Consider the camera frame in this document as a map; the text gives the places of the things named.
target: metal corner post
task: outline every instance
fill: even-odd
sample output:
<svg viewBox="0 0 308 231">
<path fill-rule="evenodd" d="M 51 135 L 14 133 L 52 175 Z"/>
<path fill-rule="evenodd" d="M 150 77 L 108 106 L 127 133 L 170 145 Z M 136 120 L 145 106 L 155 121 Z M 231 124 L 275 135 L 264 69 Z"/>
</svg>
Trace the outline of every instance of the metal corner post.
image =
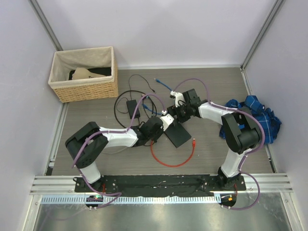
<svg viewBox="0 0 308 231">
<path fill-rule="evenodd" d="M 252 58 L 252 56 L 254 55 L 256 49 L 258 48 L 260 42 L 262 41 L 262 39 L 264 38 L 264 35 L 266 34 L 266 32 L 268 31 L 271 23 L 273 22 L 275 16 L 277 15 L 279 9 L 281 8 L 282 4 L 284 3 L 284 0 L 276 0 L 272 9 L 270 10 L 267 18 L 265 19 L 265 22 L 263 23 L 260 32 L 258 33 L 253 45 L 251 46 L 242 66 L 241 69 L 245 70 L 245 68 L 247 67 L 250 59 Z"/>
<path fill-rule="evenodd" d="M 40 22 L 42 23 L 46 33 L 48 34 L 50 40 L 52 41 L 55 49 L 57 51 L 63 51 L 63 48 L 62 48 L 59 40 L 57 39 L 55 33 L 53 32 L 52 27 L 50 26 L 44 12 L 42 11 L 41 7 L 39 6 L 38 1 L 37 0 L 29 0 L 29 3 L 32 6 L 35 14 L 39 18 Z"/>
</svg>

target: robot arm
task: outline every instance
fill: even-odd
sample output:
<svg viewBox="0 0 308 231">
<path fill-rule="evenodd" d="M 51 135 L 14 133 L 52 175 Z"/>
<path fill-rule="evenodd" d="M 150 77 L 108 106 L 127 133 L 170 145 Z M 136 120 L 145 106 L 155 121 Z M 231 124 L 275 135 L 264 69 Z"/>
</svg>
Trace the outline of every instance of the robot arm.
<svg viewBox="0 0 308 231">
<path fill-rule="evenodd" d="M 111 147 L 138 147 L 145 145 L 149 140 L 156 142 L 168 126 L 173 123 L 173 120 L 173 117 L 169 114 L 160 118 L 151 117 L 141 127 L 136 126 L 129 130 L 126 128 L 108 129 L 99 127 L 95 122 L 89 122 L 70 137 L 65 142 L 65 146 L 72 158 L 75 159 L 85 140 L 98 131 L 102 132 L 88 142 L 76 162 L 76 166 L 87 181 L 94 184 L 102 177 L 97 169 L 95 159 L 104 149 Z"/>
<path fill-rule="evenodd" d="M 171 98 L 175 99 L 175 104 L 168 108 L 168 112 L 180 123 L 196 116 L 224 126 L 229 150 L 225 162 L 218 170 L 218 177 L 222 188 L 232 187 L 240 176 L 238 167 L 245 153 L 251 151 L 261 140 L 258 125 L 246 115 L 223 110 L 219 105 L 207 100 L 201 101 L 194 89 L 183 94 L 172 91 Z M 248 108 L 241 110 L 251 115 Z M 239 129 L 238 125 L 243 124 L 244 128 Z"/>
</svg>

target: metal floor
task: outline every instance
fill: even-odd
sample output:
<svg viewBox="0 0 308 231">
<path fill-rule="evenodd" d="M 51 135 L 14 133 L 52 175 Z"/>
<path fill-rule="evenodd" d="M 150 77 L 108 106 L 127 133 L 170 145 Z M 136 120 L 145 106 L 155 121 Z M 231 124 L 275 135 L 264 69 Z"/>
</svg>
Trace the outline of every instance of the metal floor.
<svg viewBox="0 0 308 231">
<path fill-rule="evenodd" d="M 236 207 L 251 204 L 255 197 L 256 193 L 239 194 Z M 280 193 L 262 193 L 259 202 L 245 211 L 229 211 L 216 203 L 111 205 L 71 217 L 84 208 L 81 204 L 41 205 L 34 231 L 292 230 Z"/>
<path fill-rule="evenodd" d="M 244 101 L 247 91 L 239 68 L 196 68 L 196 69 L 148 69 L 148 70 L 119 70 L 119 93 L 129 90 L 128 78 L 133 74 L 145 77 L 151 87 L 164 100 L 166 107 L 174 103 L 169 98 L 169 91 L 163 85 L 156 83 L 158 78 L 171 88 L 181 81 L 198 77 L 204 80 L 210 91 L 211 100 L 224 105 L 230 99 Z M 140 77 L 131 78 L 133 90 L 152 92 L 147 83 Z M 195 88 L 200 98 L 206 99 L 205 89 L 198 81 L 186 82 L 179 91 L 183 92 Z M 139 93 L 132 93 L 133 99 L 139 99 Z M 153 99 L 158 110 L 162 107 L 158 100 Z M 115 98 L 73 102 L 69 104 L 58 153 L 56 156 L 53 175 L 78 175 L 76 169 L 71 169 L 72 158 L 64 146 L 64 142 L 77 130 L 90 121 L 107 128 L 121 128 L 114 118 L 113 106 Z M 119 104 L 119 110 L 126 110 L 125 100 Z M 141 121 L 147 119 L 141 110 Z M 128 114 L 117 113 L 124 125 L 129 125 Z M 192 118 L 183 125 L 196 138 L 196 149 L 193 158 L 184 166 L 168 168 L 156 162 L 149 147 L 128 148 L 118 154 L 101 154 L 97 158 L 97 166 L 102 174 L 106 175 L 133 175 L 133 174 L 215 174 L 224 162 L 228 147 L 219 136 L 220 126 L 212 121 Z M 163 135 L 154 146 L 156 156 L 163 162 L 176 165 L 185 161 L 192 151 L 192 142 L 188 141 L 176 149 Z M 249 156 L 243 167 L 250 173 L 272 173 L 265 149 Z"/>
</svg>

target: wooden floor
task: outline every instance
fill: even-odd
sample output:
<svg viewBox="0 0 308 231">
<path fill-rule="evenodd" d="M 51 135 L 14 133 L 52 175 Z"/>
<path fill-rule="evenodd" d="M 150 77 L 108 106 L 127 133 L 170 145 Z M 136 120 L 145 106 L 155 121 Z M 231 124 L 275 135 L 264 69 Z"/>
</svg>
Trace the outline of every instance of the wooden floor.
<svg viewBox="0 0 308 231">
<path fill-rule="evenodd" d="M 151 69 L 151 70 L 119 70 L 119 93 L 128 90 L 128 78 L 133 74 L 144 76 L 151 87 L 164 100 L 166 106 L 174 103 L 169 98 L 169 91 L 163 85 L 154 81 L 158 78 L 171 88 L 182 80 L 197 77 L 204 80 L 209 88 L 211 100 L 224 105 L 230 99 L 244 101 L 247 96 L 245 84 L 239 68 L 204 68 L 204 69 Z M 131 78 L 133 90 L 151 92 L 147 83 L 140 77 Z M 191 80 L 179 87 L 183 92 L 195 88 L 201 100 L 206 99 L 203 85 Z M 133 93 L 133 99 L 140 98 L 139 93 Z M 119 110 L 125 111 L 126 100 L 119 104 Z M 76 169 L 71 169 L 72 158 L 65 148 L 64 142 L 77 130 L 90 121 L 95 121 L 99 126 L 106 128 L 121 128 L 113 114 L 115 98 L 73 102 L 69 104 L 66 121 L 54 164 L 53 175 L 78 175 Z M 158 110 L 162 107 L 154 99 Z M 143 110 L 141 121 L 147 119 Z M 126 126 L 129 125 L 128 114 L 118 113 L 118 118 Z M 101 154 L 97 160 L 98 169 L 102 174 L 130 175 L 130 174 L 202 174 L 217 173 L 224 162 L 228 147 L 223 139 L 218 136 L 220 126 L 210 120 L 193 117 L 183 124 L 193 138 L 196 138 L 196 149 L 193 158 L 184 166 L 177 168 L 165 167 L 156 162 L 149 147 L 127 148 L 117 154 Z M 165 134 L 160 137 L 154 146 L 156 156 L 163 162 L 176 165 L 185 161 L 192 151 L 192 142 L 188 141 L 176 149 L 167 139 Z M 243 170 L 250 173 L 271 173 L 270 163 L 265 149 L 249 156 Z"/>
</svg>

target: blue plaid cloth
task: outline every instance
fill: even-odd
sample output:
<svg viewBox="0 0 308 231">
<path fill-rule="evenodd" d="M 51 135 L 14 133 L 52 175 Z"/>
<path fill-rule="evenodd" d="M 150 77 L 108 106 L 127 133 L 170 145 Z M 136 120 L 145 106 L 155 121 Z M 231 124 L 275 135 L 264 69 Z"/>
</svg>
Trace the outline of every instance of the blue plaid cloth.
<svg viewBox="0 0 308 231">
<path fill-rule="evenodd" d="M 264 129 L 265 133 L 265 142 L 264 143 L 273 143 L 277 139 L 277 134 L 280 129 L 281 121 L 277 118 L 273 111 L 270 108 L 265 109 L 265 106 L 261 104 L 258 98 L 255 95 L 248 95 L 245 102 L 239 103 L 237 100 L 230 100 L 226 103 L 226 107 L 231 108 L 241 108 L 248 107 L 251 111 L 251 114 L 256 118 L 261 126 Z M 223 127 L 221 126 L 219 136 L 226 138 Z"/>
</svg>

